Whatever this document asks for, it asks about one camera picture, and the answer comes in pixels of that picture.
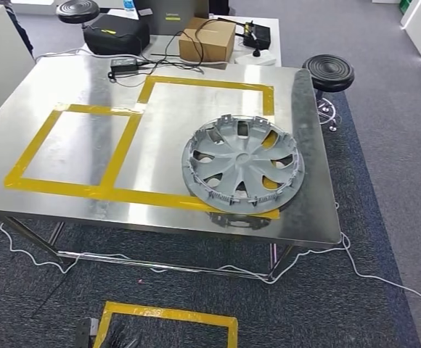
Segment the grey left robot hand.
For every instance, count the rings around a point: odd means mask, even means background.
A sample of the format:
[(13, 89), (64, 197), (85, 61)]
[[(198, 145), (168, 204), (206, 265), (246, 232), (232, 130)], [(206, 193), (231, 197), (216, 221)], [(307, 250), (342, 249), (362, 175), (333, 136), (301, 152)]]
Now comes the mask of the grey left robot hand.
[(101, 348), (135, 348), (141, 343), (141, 339), (140, 333), (133, 338), (128, 338), (122, 328), (116, 328), (108, 332), (101, 344)]

